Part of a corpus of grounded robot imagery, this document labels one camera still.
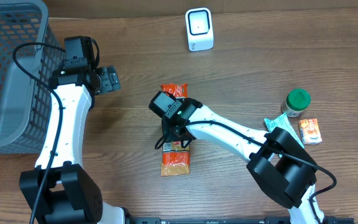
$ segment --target green jar lid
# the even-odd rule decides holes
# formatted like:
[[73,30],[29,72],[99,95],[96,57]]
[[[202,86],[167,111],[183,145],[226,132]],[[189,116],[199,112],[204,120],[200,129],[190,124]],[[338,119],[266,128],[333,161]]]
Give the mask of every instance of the green jar lid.
[[310,104],[309,93],[303,89],[294,89],[287,96],[287,105],[295,111],[303,111]]

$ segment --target snack package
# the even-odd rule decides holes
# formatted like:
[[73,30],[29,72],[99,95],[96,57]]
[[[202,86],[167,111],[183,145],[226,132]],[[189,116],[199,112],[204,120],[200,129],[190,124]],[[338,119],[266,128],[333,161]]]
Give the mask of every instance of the snack package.
[[[173,94],[176,98],[187,98],[187,83],[183,85],[164,84],[162,91]],[[166,142],[163,145],[161,176],[182,175],[190,173],[190,146],[182,148],[180,141]]]
[[166,142],[163,145],[161,176],[190,173],[189,146],[182,148],[180,141]]
[[298,123],[303,144],[319,144],[323,141],[317,119],[304,119]]
[[187,83],[183,85],[163,84],[161,85],[162,91],[167,91],[177,98],[187,98]]
[[296,135],[295,130],[292,128],[292,125],[291,125],[290,121],[288,120],[288,116],[286,114],[280,115],[273,121],[265,118],[265,124],[266,124],[267,130],[270,133],[275,129],[275,127],[279,127],[279,128],[282,128],[282,129],[288,131],[292,135],[292,137],[299,143],[299,145],[301,145],[302,148],[305,148],[305,146],[302,144],[299,137]]

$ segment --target orange snack bag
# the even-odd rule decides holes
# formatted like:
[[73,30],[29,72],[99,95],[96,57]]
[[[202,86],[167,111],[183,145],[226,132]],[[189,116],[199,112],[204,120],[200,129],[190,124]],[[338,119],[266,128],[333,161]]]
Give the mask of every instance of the orange snack bag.
[[304,119],[298,123],[303,144],[318,144],[323,141],[317,119]]
[[189,146],[182,148],[180,141],[166,142],[163,145],[161,176],[190,173]]
[[161,85],[162,91],[167,91],[173,94],[174,97],[187,98],[187,83],[183,85],[163,84]]
[[[177,98],[187,98],[187,83],[183,85],[163,84],[162,91],[169,92]],[[190,173],[189,146],[182,148],[180,141],[166,142],[162,150],[161,176],[182,175]]]

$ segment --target teal wrapper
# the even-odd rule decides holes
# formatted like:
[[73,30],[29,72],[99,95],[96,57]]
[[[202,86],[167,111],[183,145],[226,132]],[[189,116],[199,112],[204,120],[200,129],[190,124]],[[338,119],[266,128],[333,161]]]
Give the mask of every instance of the teal wrapper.
[[292,128],[292,125],[290,121],[288,120],[288,116],[286,114],[282,114],[278,118],[274,119],[273,121],[265,118],[265,124],[267,127],[267,130],[271,133],[276,127],[282,128],[286,131],[288,131],[292,137],[299,143],[299,145],[302,146],[304,149],[305,146],[302,144],[299,137],[296,135],[295,130]]

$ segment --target cable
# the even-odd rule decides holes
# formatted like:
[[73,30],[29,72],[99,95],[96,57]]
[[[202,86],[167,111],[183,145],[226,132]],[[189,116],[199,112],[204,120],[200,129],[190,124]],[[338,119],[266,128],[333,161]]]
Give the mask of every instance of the cable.
[[[175,130],[179,130],[179,129],[181,129],[181,128],[185,128],[185,127],[187,127],[187,126],[189,126],[189,125],[194,125],[194,124],[216,124],[216,125],[219,125],[219,126],[221,126],[221,127],[226,128],[227,130],[233,132],[234,134],[237,134],[238,136],[244,138],[245,140],[248,140],[248,141],[251,142],[251,143],[254,143],[254,144],[258,145],[258,146],[266,146],[265,144],[263,144],[263,143],[261,143],[261,142],[258,142],[258,141],[256,141],[256,140],[252,139],[251,137],[246,136],[245,134],[242,134],[241,132],[235,130],[234,128],[232,128],[232,127],[230,127],[230,126],[228,126],[228,125],[226,125],[226,124],[222,124],[222,123],[220,123],[220,122],[217,122],[217,121],[193,121],[193,122],[189,122],[189,123],[187,123],[187,124],[178,126],[178,127],[175,128]],[[310,163],[310,162],[308,162],[308,161],[304,161],[303,159],[299,159],[299,158],[297,158],[297,157],[295,157],[295,156],[291,156],[291,155],[289,155],[289,154],[287,154],[287,153],[285,153],[285,152],[279,151],[279,150],[277,150],[277,149],[272,149],[271,147],[268,147],[268,149],[271,150],[272,152],[276,153],[276,154],[280,154],[280,155],[285,156],[285,157],[288,157],[288,158],[290,158],[290,159],[292,159],[292,160],[295,160],[295,161],[301,162],[301,163],[303,163],[303,164],[306,164],[306,165],[308,165],[308,166],[314,168],[315,170],[320,170],[321,172],[324,172],[324,173],[327,174],[330,178],[332,178],[333,183],[332,183],[330,186],[325,187],[325,188],[323,188],[323,189],[321,189],[321,190],[316,191],[315,193],[313,193],[313,194],[310,195],[310,197],[309,197],[309,203],[310,203],[311,209],[312,209],[312,211],[313,211],[314,218],[316,219],[316,221],[318,222],[318,224],[321,224],[320,219],[319,219],[318,216],[317,216],[316,209],[315,209],[314,206],[313,206],[313,202],[314,202],[313,198],[314,198],[315,196],[321,194],[321,193],[324,193],[324,192],[327,192],[327,191],[333,189],[333,188],[336,186],[337,180],[336,180],[334,174],[332,174],[330,171],[326,170],[325,168],[323,168],[323,167],[321,167],[321,166],[318,166],[318,165],[316,165],[316,164],[312,164],[312,163]]]
[[98,67],[99,65],[99,46],[98,46],[98,43],[96,43],[96,40],[94,39],[91,39],[92,43],[94,43],[94,45],[96,46],[96,50],[97,50],[97,53],[96,53],[96,59],[94,61],[94,64],[95,64],[95,69]]
[[45,169],[44,172],[44,176],[42,177],[41,180],[41,184],[40,184],[40,188],[38,189],[37,192],[37,196],[35,197],[35,202],[34,205],[32,207],[32,212],[31,212],[31,217],[30,217],[30,224],[34,223],[35,220],[35,213],[37,211],[37,207],[40,201],[40,197],[41,197],[41,193],[45,187],[45,183],[47,181],[47,176],[48,176],[48,172],[52,166],[52,162],[53,162],[53,158],[55,157],[55,153],[56,153],[56,148],[57,148],[57,143],[59,140],[59,135],[60,135],[60,130],[62,128],[62,120],[63,120],[63,104],[62,101],[60,100],[59,96],[57,95],[57,93],[55,92],[55,90],[53,90],[52,88],[50,88],[46,83],[44,83],[42,80],[40,80],[39,78],[33,76],[33,74],[31,74],[30,72],[28,72],[25,68],[23,68],[23,66],[17,61],[16,58],[16,53],[19,49],[25,47],[25,46],[30,46],[30,45],[43,45],[46,47],[51,47],[53,49],[57,49],[57,50],[61,50],[62,52],[66,52],[65,49],[57,47],[57,46],[53,46],[50,44],[45,44],[45,43],[40,43],[40,42],[28,42],[28,43],[24,43],[24,44],[20,44],[19,46],[17,46],[12,53],[12,58],[13,61],[15,61],[15,64],[17,65],[17,67],[19,69],[21,69],[26,75],[28,75],[30,78],[34,79],[37,83],[39,83],[40,85],[42,85],[43,87],[45,87],[47,90],[49,90],[51,92],[51,94],[56,98],[57,103],[59,104],[59,121],[58,121],[58,125],[57,125],[57,129],[56,129],[56,136],[55,136],[55,140],[53,142],[53,147],[52,150],[50,151],[50,158],[48,161],[48,165],[47,168]]
[[167,141],[169,135],[163,135],[160,139],[155,143],[154,149],[160,149],[164,143]]

